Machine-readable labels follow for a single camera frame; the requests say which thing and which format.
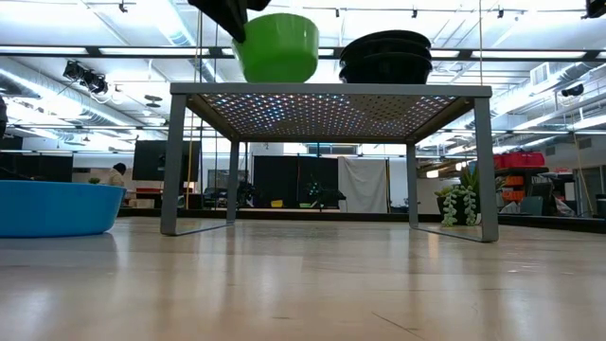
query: shiny floor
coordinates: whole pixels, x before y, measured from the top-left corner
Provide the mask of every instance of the shiny floor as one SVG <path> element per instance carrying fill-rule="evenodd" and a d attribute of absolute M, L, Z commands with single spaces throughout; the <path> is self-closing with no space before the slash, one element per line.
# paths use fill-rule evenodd
<path fill-rule="evenodd" d="M 0 240 L 0 340 L 606 339 L 606 235 L 502 226 L 481 244 L 246 221 L 172 238 L 158 224 Z"/>

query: metal table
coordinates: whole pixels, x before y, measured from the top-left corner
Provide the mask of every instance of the metal table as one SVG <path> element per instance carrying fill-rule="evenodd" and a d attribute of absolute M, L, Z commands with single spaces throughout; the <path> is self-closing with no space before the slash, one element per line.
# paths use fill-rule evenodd
<path fill-rule="evenodd" d="M 177 197 L 185 110 L 231 141 L 227 222 L 236 220 L 240 142 L 406 144 L 412 228 L 496 242 L 498 224 L 488 86 L 393 84 L 173 83 L 161 232 L 177 236 Z M 415 144 L 474 109 L 482 237 L 419 227 Z"/>

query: white curtain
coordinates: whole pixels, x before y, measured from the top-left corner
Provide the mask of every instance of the white curtain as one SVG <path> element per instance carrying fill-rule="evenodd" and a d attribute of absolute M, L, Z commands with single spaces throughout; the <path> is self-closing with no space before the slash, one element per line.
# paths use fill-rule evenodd
<path fill-rule="evenodd" d="M 385 160 L 339 157 L 339 190 L 348 198 L 342 212 L 387 213 Z"/>

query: stacked black bowls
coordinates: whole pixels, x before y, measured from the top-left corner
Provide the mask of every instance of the stacked black bowls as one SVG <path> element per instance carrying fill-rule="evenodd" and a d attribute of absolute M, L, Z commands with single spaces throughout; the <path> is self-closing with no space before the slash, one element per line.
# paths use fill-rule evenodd
<path fill-rule="evenodd" d="M 422 34 L 387 30 L 368 34 L 341 52 L 346 83 L 424 84 L 432 71 L 431 42 Z"/>

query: green bucket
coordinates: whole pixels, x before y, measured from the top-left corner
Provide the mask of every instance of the green bucket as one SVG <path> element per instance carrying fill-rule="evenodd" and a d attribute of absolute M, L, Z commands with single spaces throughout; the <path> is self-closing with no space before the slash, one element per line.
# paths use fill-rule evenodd
<path fill-rule="evenodd" d="M 300 15 L 264 15 L 244 25 L 246 41 L 232 41 L 249 82 L 305 82 L 318 65 L 318 27 Z"/>

